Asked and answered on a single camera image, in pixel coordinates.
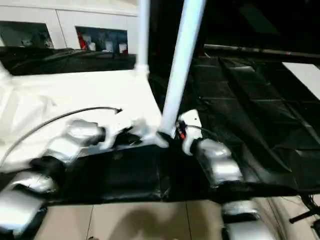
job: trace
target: beige floor tile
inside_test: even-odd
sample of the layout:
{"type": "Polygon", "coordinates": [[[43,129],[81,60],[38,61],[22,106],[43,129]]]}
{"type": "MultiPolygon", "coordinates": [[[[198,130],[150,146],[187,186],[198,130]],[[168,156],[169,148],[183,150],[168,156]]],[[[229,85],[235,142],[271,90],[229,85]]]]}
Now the beige floor tile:
{"type": "Polygon", "coordinates": [[[190,232],[192,240],[221,240],[221,207],[205,201],[188,201],[190,232]]]}
{"type": "Polygon", "coordinates": [[[299,197],[273,197],[272,200],[280,213],[278,221],[281,223],[288,240],[318,240],[314,231],[310,228],[312,222],[315,221],[314,216],[300,220],[294,224],[289,223],[289,218],[308,210],[299,197]]]}
{"type": "Polygon", "coordinates": [[[92,205],[50,207],[35,240],[85,240],[92,205]]]}
{"type": "Polygon", "coordinates": [[[99,240],[189,240],[186,204],[95,205],[88,236],[99,240]]]}

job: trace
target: glass window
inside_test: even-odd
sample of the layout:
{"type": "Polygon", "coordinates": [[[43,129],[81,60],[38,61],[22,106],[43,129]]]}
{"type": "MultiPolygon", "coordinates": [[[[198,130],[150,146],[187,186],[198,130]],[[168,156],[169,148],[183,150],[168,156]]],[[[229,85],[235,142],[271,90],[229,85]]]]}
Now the glass window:
{"type": "Polygon", "coordinates": [[[128,54],[128,35],[125,30],[75,27],[81,49],[115,54],[128,54]]]}
{"type": "Polygon", "coordinates": [[[0,21],[0,37],[6,47],[54,48],[45,23],[0,21]]]}

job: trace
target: cable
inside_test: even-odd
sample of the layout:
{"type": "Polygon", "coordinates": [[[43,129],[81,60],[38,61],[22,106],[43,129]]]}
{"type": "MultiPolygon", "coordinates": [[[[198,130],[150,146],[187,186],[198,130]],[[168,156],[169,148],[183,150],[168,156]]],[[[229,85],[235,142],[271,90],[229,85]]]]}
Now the cable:
{"type": "Polygon", "coordinates": [[[205,133],[209,134],[211,137],[214,137],[214,139],[217,139],[217,135],[213,132],[210,131],[206,128],[200,127],[200,126],[196,126],[196,125],[186,125],[188,128],[194,128],[194,129],[199,129],[201,131],[204,131],[205,133]]]}
{"type": "Polygon", "coordinates": [[[34,134],[36,131],[40,130],[41,128],[43,128],[44,126],[57,121],[59,119],[65,118],[67,116],[73,115],[73,114],[78,114],[81,112],[86,112],[86,111],[91,111],[91,110],[98,110],[98,109],[106,109],[106,110],[114,110],[115,113],[119,113],[122,111],[122,109],[119,108],[115,108],[115,107],[109,107],[109,106],[95,106],[95,107],[87,107],[87,108],[82,108],[82,109],[78,109],[75,111],[70,111],[64,114],[61,114],[59,116],[56,116],[54,118],[51,118],[43,123],[41,123],[40,125],[34,127],[33,129],[31,129],[30,131],[28,131],[26,134],[22,135],[17,141],[15,141],[11,147],[9,147],[9,149],[5,152],[5,154],[3,155],[3,157],[1,158],[0,161],[0,169],[2,168],[3,164],[6,161],[6,158],[10,155],[10,153],[18,146],[20,145],[26,138],[28,138],[29,136],[31,136],[32,134],[34,134]]]}

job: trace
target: white frame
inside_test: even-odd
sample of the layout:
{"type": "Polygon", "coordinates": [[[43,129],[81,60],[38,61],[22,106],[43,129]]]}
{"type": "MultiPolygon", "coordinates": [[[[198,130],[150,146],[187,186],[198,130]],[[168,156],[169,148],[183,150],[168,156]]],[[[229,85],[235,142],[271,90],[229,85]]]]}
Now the white frame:
{"type": "Polygon", "coordinates": [[[57,13],[53,9],[0,6],[0,21],[46,24],[55,49],[66,47],[57,13]]]}
{"type": "Polygon", "coordinates": [[[76,27],[89,27],[127,31],[128,53],[137,53],[138,18],[136,16],[65,10],[57,10],[57,14],[68,48],[80,49],[76,27]]]}

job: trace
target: white cabinet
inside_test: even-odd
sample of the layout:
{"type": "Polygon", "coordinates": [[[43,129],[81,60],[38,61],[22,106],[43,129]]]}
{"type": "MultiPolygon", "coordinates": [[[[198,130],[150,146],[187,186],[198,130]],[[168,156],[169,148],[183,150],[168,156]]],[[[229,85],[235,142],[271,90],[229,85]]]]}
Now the white cabinet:
{"type": "Polygon", "coordinates": [[[62,49],[66,43],[54,9],[0,6],[0,46],[62,49]]]}
{"type": "Polygon", "coordinates": [[[87,11],[80,11],[69,5],[57,4],[55,9],[42,5],[39,8],[8,6],[0,2],[0,47],[72,48],[136,54],[137,5],[120,3],[120,0],[108,1],[103,5],[105,9],[102,7],[100,12],[93,12],[88,10],[97,9],[88,6],[84,7],[87,11]]]}
{"type": "Polygon", "coordinates": [[[68,48],[80,49],[86,42],[93,43],[91,50],[137,53],[136,16],[65,10],[57,14],[68,48]]]}

